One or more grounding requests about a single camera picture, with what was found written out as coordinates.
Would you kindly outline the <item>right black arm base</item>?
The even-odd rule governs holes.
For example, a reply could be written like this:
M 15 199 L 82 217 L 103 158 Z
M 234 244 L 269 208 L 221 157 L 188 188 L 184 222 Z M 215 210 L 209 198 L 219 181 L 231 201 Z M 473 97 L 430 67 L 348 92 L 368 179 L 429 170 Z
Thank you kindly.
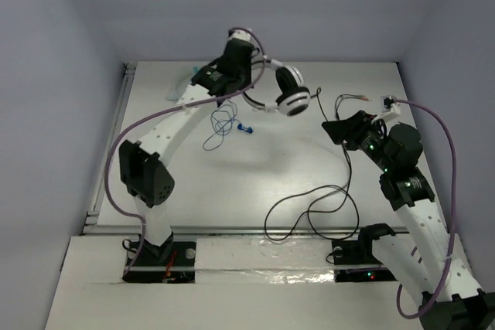
M 372 243 L 383 236 L 394 236 L 386 223 L 363 227 L 355 240 L 332 242 L 326 261 L 334 266 L 337 283 L 396 281 L 394 275 L 372 255 Z

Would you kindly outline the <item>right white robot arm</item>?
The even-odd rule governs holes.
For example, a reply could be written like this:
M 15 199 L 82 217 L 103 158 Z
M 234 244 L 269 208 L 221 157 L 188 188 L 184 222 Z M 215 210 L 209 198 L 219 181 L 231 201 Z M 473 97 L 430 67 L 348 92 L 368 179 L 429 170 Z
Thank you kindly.
M 409 250 L 389 225 L 365 226 L 357 253 L 383 264 L 417 306 L 409 318 L 424 329 L 488 329 L 494 320 L 494 294 L 482 289 L 455 252 L 455 236 L 445 227 L 435 193 L 418 168 L 423 146 L 418 130 L 397 123 L 382 134 L 376 118 L 364 111 L 323 130 L 336 145 L 361 150 L 380 170 L 381 192 L 414 241 Z

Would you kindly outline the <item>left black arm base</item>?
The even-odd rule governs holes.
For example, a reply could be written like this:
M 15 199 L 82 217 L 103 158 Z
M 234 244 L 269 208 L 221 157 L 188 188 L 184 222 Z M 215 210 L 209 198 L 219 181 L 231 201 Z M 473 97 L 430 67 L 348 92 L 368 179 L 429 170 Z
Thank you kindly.
M 174 241 L 163 258 L 143 247 L 122 280 L 131 284 L 193 284 L 195 258 L 196 241 Z

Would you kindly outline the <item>white black headphones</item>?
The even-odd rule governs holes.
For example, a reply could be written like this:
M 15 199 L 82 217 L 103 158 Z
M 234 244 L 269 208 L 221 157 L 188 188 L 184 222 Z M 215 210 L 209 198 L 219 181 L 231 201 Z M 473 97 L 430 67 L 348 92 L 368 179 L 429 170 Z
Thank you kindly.
M 263 64 L 275 72 L 275 81 L 281 94 L 273 103 L 265 104 L 244 93 L 242 95 L 244 101 L 255 110 L 268 113 L 279 112 L 287 117 L 294 117 L 304 112 L 309 107 L 312 95 L 300 71 L 279 60 L 259 60 L 251 66 L 254 69 L 262 67 Z

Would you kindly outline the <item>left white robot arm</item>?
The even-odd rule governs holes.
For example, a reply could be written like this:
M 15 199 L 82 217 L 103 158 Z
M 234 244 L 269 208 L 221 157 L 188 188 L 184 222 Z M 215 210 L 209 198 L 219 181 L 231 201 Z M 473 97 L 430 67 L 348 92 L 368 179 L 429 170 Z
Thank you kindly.
M 250 39 L 228 39 L 222 56 L 191 78 L 177 102 L 177 111 L 137 141 L 126 140 L 119 147 L 121 181 L 135 199 L 138 214 L 145 219 L 145 255 L 155 264 L 165 263 L 172 254 L 173 236 L 166 220 L 166 200 L 175 181 L 167 167 L 186 137 L 224 96 L 251 83 L 254 50 Z

